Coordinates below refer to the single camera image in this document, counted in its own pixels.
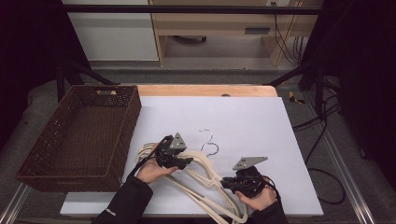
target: basket handle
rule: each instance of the basket handle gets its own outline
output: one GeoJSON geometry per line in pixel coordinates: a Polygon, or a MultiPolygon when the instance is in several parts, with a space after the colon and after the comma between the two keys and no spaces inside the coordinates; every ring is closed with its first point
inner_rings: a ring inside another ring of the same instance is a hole
{"type": "Polygon", "coordinates": [[[98,95],[117,95],[117,88],[111,86],[95,87],[96,94],[98,95]]]}

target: black sleeve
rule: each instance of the black sleeve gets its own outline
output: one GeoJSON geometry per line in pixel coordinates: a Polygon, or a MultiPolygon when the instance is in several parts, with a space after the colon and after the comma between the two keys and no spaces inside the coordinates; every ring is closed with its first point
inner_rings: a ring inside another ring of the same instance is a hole
{"type": "Polygon", "coordinates": [[[151,196],[152,190],[148,184],[134,176],[129,176],[114,195],[107,209],[92,224],[137,223],[151,196]]]}
{"type": "Polygon", "coordinates": [[[278,202],[271,204],[262,211],[256,210],[251,216],[257,224],[289,224],[285,212],[278,202]]]}

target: white tabletop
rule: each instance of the white tabletop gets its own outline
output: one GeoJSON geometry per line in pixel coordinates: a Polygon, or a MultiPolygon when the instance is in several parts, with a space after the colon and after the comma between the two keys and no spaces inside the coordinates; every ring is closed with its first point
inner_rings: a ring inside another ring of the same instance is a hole
{"type": "MultiPolygon", "coordinates": [[[[275,181],[286,215],[323,215],[281,98],[141,96],[141,101],[142,110],[134,129],[123,179],[133,170],[136,152],[144,144],[180,133],[188,145],[186,150],[201,150],[210,133],[199,131],[208,129],[214,134],[212,142],[219,146],[219,153],[209,159],[220,176],[235,176],[233,166],[241,157],[268,157],[268,161],[256,167],[262,175],[268,175],[275,181]]],[[[183,171],[176,171],[173,176],[216,203],[223,203],[214,189],[200,186],[183,171]]],[[[206,215],[165,178],[150,184],[150,187],[154,195],[145,217],[206,215]]],[[[61,214],[96,217],[114,194],[70,192],[61,214]]]]}

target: metal wire hook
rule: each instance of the metal wire hook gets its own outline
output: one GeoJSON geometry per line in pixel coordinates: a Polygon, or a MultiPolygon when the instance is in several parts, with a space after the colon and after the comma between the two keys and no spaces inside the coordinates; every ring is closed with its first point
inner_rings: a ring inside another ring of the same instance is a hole
{"type": "Polygon", "coordinates": [[[212,138],[213,138],[213,133],[212,133],[210,130],[204,129],[204,130],[200,130],[199,132],[201,133],[201,132],[205,132],[205,131],[210,132],[210,139],[209,139],[209,141],[207,141],[206,143],[204,143],[204,144],[202,145],[201,151],[204,149],[205,145],[213,145],[213,146],[216,146],[216,151],[215,151],[215,152],[208,153],[208,154],[206,154],[206,156],[208,157],[208,156],[216,155],[216,154],[219,152],[219,146],[218,146],[216,143],[212,143],[212,142],[211,142],[211,141],[212,141],[212,138]]]}

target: wicker basket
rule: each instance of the wicker basket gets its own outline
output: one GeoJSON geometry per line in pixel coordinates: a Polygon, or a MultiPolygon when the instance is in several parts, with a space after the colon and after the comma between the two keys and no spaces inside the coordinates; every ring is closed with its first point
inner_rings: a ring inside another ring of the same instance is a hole
{"type": "Polygon", "coordinates": [[[44,192],[116,191],[141,109],[136,86],[73,86],[16,179],[44,192]]]}

